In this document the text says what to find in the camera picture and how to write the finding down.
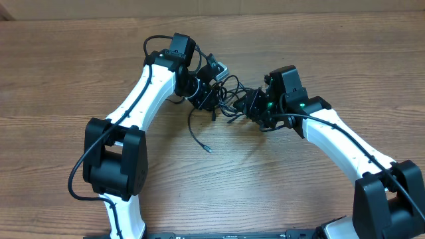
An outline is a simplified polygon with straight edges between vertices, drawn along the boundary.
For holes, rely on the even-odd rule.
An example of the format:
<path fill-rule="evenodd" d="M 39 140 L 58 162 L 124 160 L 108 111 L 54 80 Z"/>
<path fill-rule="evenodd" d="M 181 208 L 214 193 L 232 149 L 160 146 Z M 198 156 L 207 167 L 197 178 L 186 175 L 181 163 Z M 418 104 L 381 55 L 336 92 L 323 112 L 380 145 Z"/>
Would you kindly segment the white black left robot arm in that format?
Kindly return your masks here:
<path fill-rule="evenodd" d="M 111 225 L 105 238 L 147 238 L 138 194 L 148 171 L 146 131 L 162 103 L 172 94 L 196 108 L 213 108 L 211 80 L 221 81 L 228 68 L 215 57 L 200 54 L 206 63 L 189 66 L 196 42 L 179 33 L 169 48 L 145 55 L 143 72 L 133 90 L 106 119 L 92 118 L 85 129 L 84 153 L 76 166 L 102 201 Z"/>

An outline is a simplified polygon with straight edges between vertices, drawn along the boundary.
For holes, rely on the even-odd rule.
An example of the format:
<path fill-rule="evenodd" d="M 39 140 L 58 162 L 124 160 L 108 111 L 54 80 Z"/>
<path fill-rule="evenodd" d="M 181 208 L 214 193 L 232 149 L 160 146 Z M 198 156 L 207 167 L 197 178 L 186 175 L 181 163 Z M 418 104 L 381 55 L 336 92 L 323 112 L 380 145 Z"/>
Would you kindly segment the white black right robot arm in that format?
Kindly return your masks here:
<path fill-rule="evenodd" d="M 318 226 L 312 238 L 414 238 L 424 233 L 424 180 L 410 160 L 401 163 L 369 145 L 323 98 L 310 98 L 295 66 L 264 77 L 234 108 L 262 131 L 286 128 L 316 145 L 354 185 L 353 212 Z"/>

